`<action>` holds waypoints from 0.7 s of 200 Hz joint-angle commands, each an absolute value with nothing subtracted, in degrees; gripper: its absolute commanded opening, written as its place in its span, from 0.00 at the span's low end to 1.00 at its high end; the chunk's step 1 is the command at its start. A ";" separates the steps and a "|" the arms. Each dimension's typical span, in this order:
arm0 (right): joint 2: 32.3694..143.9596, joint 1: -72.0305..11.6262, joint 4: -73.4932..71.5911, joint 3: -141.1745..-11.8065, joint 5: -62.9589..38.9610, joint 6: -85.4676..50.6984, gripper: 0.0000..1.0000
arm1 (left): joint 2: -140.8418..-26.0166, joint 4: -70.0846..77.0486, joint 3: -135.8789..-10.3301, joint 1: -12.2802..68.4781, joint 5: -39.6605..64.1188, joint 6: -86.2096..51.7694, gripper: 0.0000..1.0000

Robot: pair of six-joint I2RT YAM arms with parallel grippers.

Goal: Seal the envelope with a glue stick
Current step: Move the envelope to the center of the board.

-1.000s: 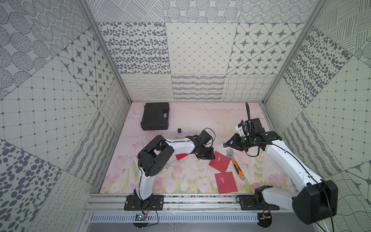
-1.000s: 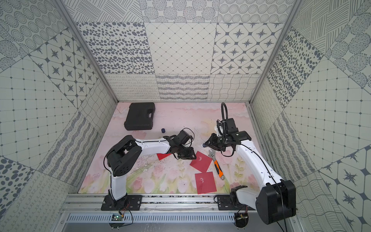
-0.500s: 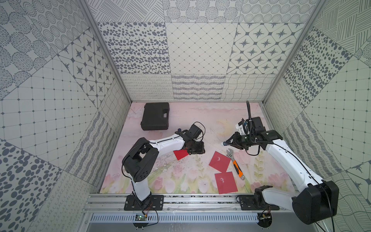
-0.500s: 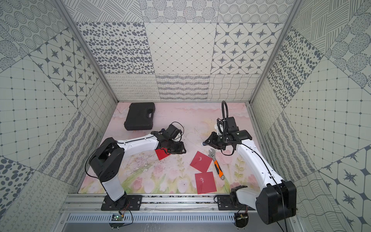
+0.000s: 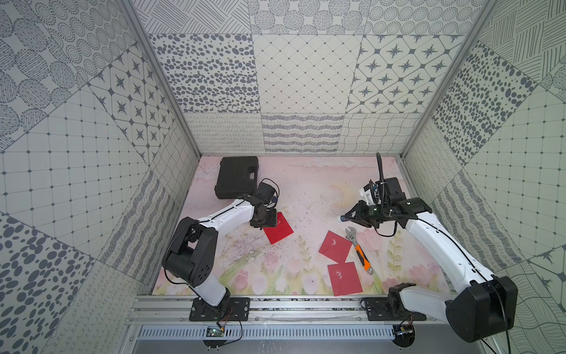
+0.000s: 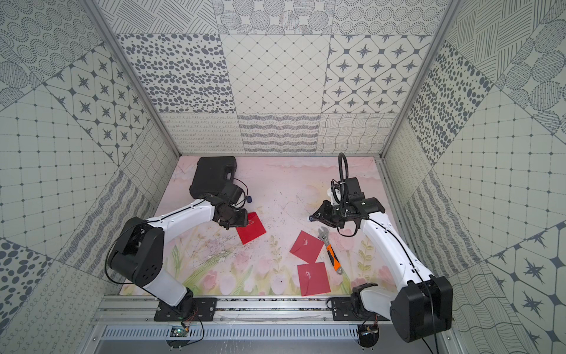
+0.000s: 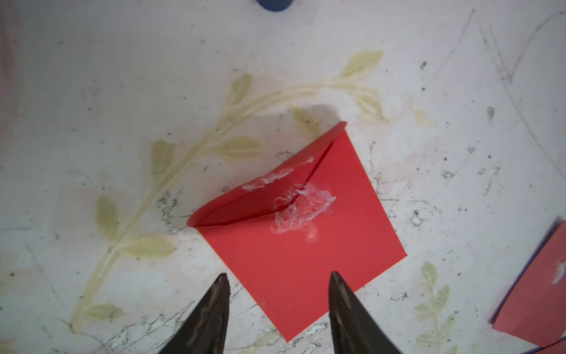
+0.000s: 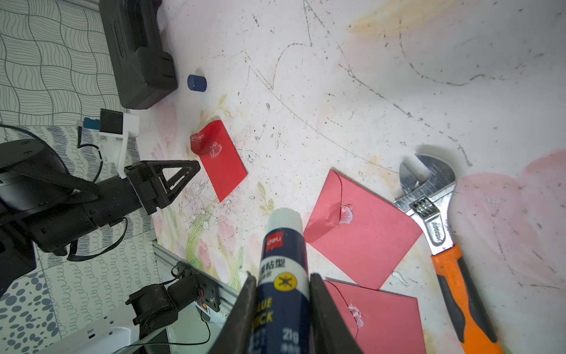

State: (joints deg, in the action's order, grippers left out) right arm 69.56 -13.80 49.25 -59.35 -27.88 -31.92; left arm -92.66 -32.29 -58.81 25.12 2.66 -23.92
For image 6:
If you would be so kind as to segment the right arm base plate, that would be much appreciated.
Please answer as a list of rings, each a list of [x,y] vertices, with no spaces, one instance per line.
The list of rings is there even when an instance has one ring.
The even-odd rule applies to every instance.
[[[389,322],[389,319],[376,314],[371,311],[367,311],[363,306],[360,299],[354,299],[352,297],[344,296],[334,296],[330,297],[326,301],[326,307],[332,311],[333,320],[336,322],[344,321],[377,321]]]

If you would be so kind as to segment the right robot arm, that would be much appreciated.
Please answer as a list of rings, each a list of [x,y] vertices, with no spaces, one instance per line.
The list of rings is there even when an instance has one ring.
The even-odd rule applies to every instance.
[[[405,342],[414,342],[451,329],[453,322],[453,287],[446,277],[436,277],[395,231],[386,209],[376,198],[345,205],[325,200],[309,216],[311,222],[341,229],[353,222],[371,241],[389,269],[396,294],[384,291],[375,283],[352,290],[350,303],[359,319],[376,315],[390,320]]]

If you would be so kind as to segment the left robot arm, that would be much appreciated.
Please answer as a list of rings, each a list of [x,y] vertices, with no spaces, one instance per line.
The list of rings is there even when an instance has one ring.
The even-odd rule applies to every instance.
[[[246,227],[248,212],[220,197],[209,196],[155,218],[131,218],[110,247],[105,270],[115,271],[176,313],[187,316],[193,292],[164,268],[164,250],[184,232],[210,221],[226,230]]]

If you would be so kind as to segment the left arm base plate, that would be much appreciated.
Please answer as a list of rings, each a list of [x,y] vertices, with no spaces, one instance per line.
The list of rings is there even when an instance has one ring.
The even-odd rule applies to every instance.
[[[181,322],[191,318],[202,322],[211,322],[215,316],[218,298],[198,297],[184,300],[179,306],[172,307],[159,301],[153,320],[155,322]]]

